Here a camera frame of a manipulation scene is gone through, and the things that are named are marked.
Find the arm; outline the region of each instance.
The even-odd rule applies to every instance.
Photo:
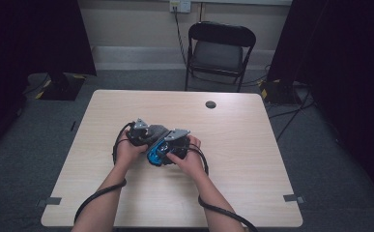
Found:
[[[199,139],[193,136],[190,136],[189,139],[191,144],[200,147],[201,141]],[[232,206],[223,197],[223,195],[219,192],[214,183],[205,173],[202,167],[202,160],[198,154],[188,152],[184,159],[180,159],[173,154],[167,154],[167,156],[193,180],[193,182],[196,184],[199,195],[204,202],[235,213]],[[233,218],[205,208],[204,211],[210,231],[244,231],[241,223]]]
[[[120,140],[124,139],[127,139],[125,132]],[[135,147],[129,141],[120,142],[116,163],[98,190],[122,183],[130,165],[146,149],[147,145]],[[120,194],[121,189],[118,188],[91,201],[81,212],[72,231],[110,232],[114,225]]]

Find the table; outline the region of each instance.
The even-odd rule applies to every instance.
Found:
[[[198,137],[211,179],[255,226],[301,226],[298,203],[283,198],[293,190],[259,95],[120,90],[91,98],[51,194],[61,202],[46,206],[44,226],[73,225],[78,207],[113,167],[118,132],[137,118]],[[114,226],[207,227],[195,185],[175,164],[155,167],[141,156],[126,178]]]

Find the white wall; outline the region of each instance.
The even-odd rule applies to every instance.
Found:
[[[93,46],[178,47],[177,26],[168,1],[79,1]],[[202,17],[251,29],[256,50],[275,50],[289,6],[204,3]],[[184,46],[187,29],[197,22],[201,3],[190,14],[178,14]]]

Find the black folding chair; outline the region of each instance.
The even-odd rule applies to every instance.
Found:
[[[188,31],[187,74],[189,72],[212,73],[238,78],[241,91],[250,52],[256,44],[256,36],[243,26],[234,26],[210,21],[193,24]],[[244,58],[244,48],[248,48]]]

